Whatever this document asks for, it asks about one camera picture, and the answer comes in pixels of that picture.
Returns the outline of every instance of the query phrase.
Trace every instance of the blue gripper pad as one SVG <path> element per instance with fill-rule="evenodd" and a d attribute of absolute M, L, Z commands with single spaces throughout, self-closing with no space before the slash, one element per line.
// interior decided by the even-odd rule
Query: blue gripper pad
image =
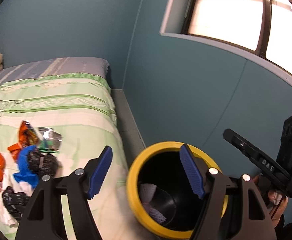
<path fill-rule="evenodd" d="M 193 160 L 195 157 L 193 156 L 193 153 L 187 144 L 183 144 L 181 146 L 179 151 L 179 158 L 184 167 L 193 192 L 198 195 L 200 199 L 202 199 L 206 194 L 203 185 L 203 178 Z"/>
<path fill-rule="evenodd" d="M 99 193 L 112 161 L 113 150 L 111 147 L 107 147 L 104 155 L 102 156 L 93 175 L 90 178 L 90 188 L 87 193 L 89 199 L 92 199 Z"/>

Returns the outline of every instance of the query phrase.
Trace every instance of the mattress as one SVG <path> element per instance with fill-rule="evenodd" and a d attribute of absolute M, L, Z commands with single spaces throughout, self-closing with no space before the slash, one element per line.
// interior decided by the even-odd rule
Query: mattress
<path fill-rule="evenodd" d="M 0 72 L 0 152 L 6 160 L 5 176 L 16 184 L 13 174 L 18 167 L 7 147 L 17 142 L 22 120 L 34 127 L 51 127 L 63 136 L 60 152 L 54 154 L 60 163 L 57 177 L 83 168 L 109 145 L 113 162 L 99 194 L 89 201 L 100 234 L 103 240 L 153 239 L 128 206 L 126 158 L 104 67 L 107 62 L 100 59 L 61 58 Z M 62 196 L 62 209 L 68 239 L 75 240 L 66 196 Z M 7 225 L 1 212 L 0 230 L 13 240 L 18 224 Z"/>

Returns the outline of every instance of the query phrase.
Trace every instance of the person's hand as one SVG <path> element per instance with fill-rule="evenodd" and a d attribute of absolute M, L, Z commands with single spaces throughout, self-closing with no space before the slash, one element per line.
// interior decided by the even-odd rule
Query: person's hand
<path fill-rule="evenodd" d="M 257 175 L 256 177 L 254 177 L 252 179 L 254 181 L 254 183 L 257 185 L 258 184 L 258 181 L 259 181 L 259 175 Z M 274 200 L 278 200 L 278 193 L 275 191 L 275 190 L 270 190 L 268 192 L 268 198 L 271 202 L 273 202 Z M 280 206 L 278 207 L 275 215 L 273 216 L 272 218 L 272 221 L 273 221 L 273 227 L 275 228 L 279 221 L 280 221 L 280 217 L 281 215 L 284 213 L 286 207 L 287 207 L 287 204 L 288 204 L 288 198 L 284 198 L 284 200 L 281 202 Z M 271 211 L 269 212 L 270 214 L 270 217 L 273 215 L 273 213 L 275 212 L 276 210 L 276 207 L 277 206 L 274 206 Z"/>

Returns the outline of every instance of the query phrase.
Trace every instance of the blue wall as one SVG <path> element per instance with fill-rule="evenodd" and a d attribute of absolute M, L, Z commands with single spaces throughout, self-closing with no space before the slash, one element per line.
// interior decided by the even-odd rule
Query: blue wall
<path fill-rule="evenodd" d="M 275 158 L 283 121 L 292 115 L 292 87 L 230 52 L 160 36 L 166 3 L 143 0 L 124 85 L 146 145 L 186 142 L 227 175 L 256 174 L 222 133 L 231 128 Z M 285 214 L 292 222 L 292 199 Z"/>
<path fill-rule="evenodd" d="M 4 0 L 0 52 L 5 68 L 55 57 L 102 57 L 122 86 L 140 0 Z"/>

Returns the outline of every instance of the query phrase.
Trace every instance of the yellow trash can rim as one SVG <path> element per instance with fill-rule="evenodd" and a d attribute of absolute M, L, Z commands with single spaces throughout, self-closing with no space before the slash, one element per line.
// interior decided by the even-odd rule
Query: yellow trash can rim
<path fill-rule="evenodd" d="M 137 158 L 134 160 L 129 173 L 127 177 L 127 183 L 126 183 L 126 189 L 127 189 L 127 197 L 128 197 L 128 203 L 133 211 L 135 217 L 137 220 L 149 231 L 153 232 L 154 234 L 169 238 L 169 239 L 187 239 L 190 238 L 191 234 L 193 233 L 192 230 L 190 231 L 174 231 L 168 228 L 163 227 L 162 225 L 159 225 L 157 222 L 155 222 L 145 211 L 144 207 L 142 206 L 142 203 L 139 198 L 138 193 L 138 175 L 139 172 L 144 165 L 151 157 L 163 153 L 163 152 L 179 152 L 180 147 L 184 143 L 181 142 L 160 142 L 153 144 L 143 150 Z M 216 168 L 219 171 L 219 166 L 215 163 L 215 161 L 210 158 L 206 153 L 201 151 L 200 149 L 188 145 L 190 147 L 190 150 L 193 152 L 193 154 L 196 157 L 202 158 L 205 163 L 208 165 L 209 168 Z M 228 196 L 225 196 L 224 199 L 224 206 L 222 210 L 222 216 L 224 215 L 228 203 Z"/>

